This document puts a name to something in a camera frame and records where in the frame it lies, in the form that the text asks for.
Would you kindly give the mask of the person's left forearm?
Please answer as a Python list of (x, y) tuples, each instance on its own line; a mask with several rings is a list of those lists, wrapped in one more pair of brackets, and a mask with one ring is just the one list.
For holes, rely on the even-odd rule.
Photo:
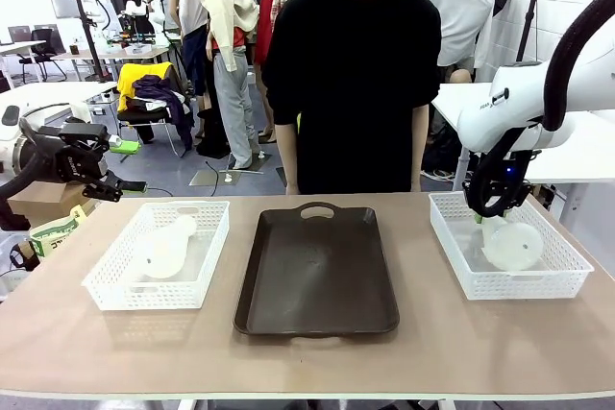
[(422, 161), (429, 133), (429, 106), (423, 105), (412, 111), (412, 162), (411, 191), (421, 191)]

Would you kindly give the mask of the black chair with clothes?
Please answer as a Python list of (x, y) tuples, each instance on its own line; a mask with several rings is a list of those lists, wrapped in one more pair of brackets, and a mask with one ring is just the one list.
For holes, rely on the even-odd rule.
[(192, 150), (193, 110), (172, 62), (124, 64), (116, 88), (118, 120), (135, 128), (141, 141), (154, 140), (154, 125), (163, 125), (167, 135), (172, 126), (184, 146), (179, 155), (171, 145), (174, 153), (182, 157)]

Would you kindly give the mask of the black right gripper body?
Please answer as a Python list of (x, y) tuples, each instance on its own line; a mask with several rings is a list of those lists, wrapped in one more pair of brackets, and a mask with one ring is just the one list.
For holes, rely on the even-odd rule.
[(531, 190), (525, 179), (532, 151), (519, 151), (512, 158), (480, 158), (471, 178), (463, 183), (467, 205), (475, 212), (507, 212), (520, 206)]

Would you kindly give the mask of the grey mannequin base plate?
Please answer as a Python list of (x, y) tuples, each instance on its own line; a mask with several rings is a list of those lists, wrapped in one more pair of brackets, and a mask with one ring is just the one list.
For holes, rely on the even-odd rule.
[(241, 178), (241, 173), (238, 171), (215, 169), (198, 170), (189, 182), (193, 187), (214, 187), (220, 185), (236, 185)]

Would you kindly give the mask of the translucent white conical flask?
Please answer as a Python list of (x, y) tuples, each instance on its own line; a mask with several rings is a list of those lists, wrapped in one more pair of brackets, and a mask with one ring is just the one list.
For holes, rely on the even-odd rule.
[(188, 215), (173, 223), (145, 232), (135, 241), (137, 268), (146, 277), (169, 278), (178, 274), (185, 264), (189, 239), (197, 223)]
[(502, 217), (483, 218), (483, 252), (486, 260), (505, 272), (525, 271), (534, 266), (544, 251), (539, 231), (526, 223), (509, 222)]

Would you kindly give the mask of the mannequin with white shirt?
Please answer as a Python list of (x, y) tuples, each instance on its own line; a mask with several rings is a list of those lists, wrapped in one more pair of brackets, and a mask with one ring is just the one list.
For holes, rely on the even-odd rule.
[(430, 0), (441, 17), (437, 65), (450, 84), (469, 84), (488, 55), (495, 0)]

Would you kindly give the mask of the low white table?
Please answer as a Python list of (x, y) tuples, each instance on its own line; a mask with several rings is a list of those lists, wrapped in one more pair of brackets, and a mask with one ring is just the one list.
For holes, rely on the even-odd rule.
[(117, 82), (61, 82), (25, 84), (0, 93), (0, 119), (9, 106), (34, 109), (50, 104), (87, 102), (116, 88)]

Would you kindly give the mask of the mannequin with white tank top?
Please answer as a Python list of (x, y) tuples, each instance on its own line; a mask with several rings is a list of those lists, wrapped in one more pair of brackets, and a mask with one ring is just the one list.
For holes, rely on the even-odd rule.
[(184, 69), (192, 83), (198, 109), (209, 109), (205, 66), (208, 14), (201, 0), (169, 0), (169, 9), (179, 26)]

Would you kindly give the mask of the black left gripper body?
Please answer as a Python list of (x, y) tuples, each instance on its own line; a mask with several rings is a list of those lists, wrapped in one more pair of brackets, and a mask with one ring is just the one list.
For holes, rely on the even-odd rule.
[(107, 175), (105, 153), (110, 149), (110, 134), (105, 125), (65, 123), (58, 138), (61, 146), (55, 162), (63, 180), (89, 183)]

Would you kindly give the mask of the person in black shirt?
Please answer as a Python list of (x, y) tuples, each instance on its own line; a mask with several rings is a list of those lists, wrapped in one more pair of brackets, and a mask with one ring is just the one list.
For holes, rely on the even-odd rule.
[(300, 194), (411, 190), (412, 111), (440, 87), (430, 0), (288, 0), (263, 80), (275, 125), (297, 135)]

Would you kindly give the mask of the brown cardboard box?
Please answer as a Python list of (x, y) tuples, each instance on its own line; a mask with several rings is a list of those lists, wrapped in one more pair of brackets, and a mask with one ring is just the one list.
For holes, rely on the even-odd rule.
[(76, 205), (79, 205), (88, 215), (97, 205), (97, 201), (84, 196), (84, 188), (79, 183), (36, 181), (9, 198), (8, 205), (15, 215), (24, 216), (30, 227), (35, 228), (67, 217)]

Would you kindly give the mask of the green and white bag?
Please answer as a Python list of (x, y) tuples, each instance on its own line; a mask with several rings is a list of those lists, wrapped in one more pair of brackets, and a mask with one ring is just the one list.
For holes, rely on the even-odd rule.
[(29, 237), (37, 257), (49, 256), (85, 219), (83, 208), (76, 205), (66, 217), (30, 229)]

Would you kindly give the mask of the person's right forearm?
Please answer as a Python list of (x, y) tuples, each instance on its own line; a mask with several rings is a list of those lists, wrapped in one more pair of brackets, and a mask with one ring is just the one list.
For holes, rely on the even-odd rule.
[(297, 176), (297, 134), (293, 125), (276, 125), (277, 145), (283, 163), (286, 194), (299, 195)]

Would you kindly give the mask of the long beige background desk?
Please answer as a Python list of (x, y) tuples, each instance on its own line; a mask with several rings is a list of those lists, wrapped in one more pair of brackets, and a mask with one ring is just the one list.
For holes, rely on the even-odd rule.
[[(96, 52), (101, 68), (111, 72), (114, 78), (118, 77), (119, 66), (121, 63), (129, 61), (156, 63), (170, 60), (169, 47), (157, 45), (129, 46), (126, 48), (104, 48)], [(69, 61), (79, 82), (86, 80), (85, 70), (80, 69), (79, 62), (85, 63), (85, 67), (93, 68), (94, 58), (89, 50), (79, 49), (77, 54), (66, 52), (56, 55), (53, 61)]]

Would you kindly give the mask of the mannequin with red jacket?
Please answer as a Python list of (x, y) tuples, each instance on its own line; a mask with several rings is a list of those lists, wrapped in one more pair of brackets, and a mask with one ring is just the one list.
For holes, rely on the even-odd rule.
[(273, 111), (267, 100), (267, 88), (262, 80), (262, 68), (265, 64), (271, 36), (272, 36), (272, 21), (271, 11), (274, 0), (255, 0), (258, 5), (258, 25), (256, 27), (256, 38), (253, 41), (251, 50), (252, 63), (256, 74), (256, 86), (260, 93), (260, 97), (265, 110), (267, 125), (265, 129), (258, 134), (259, 140), (265, 143), (274, 143), (276, 141)]

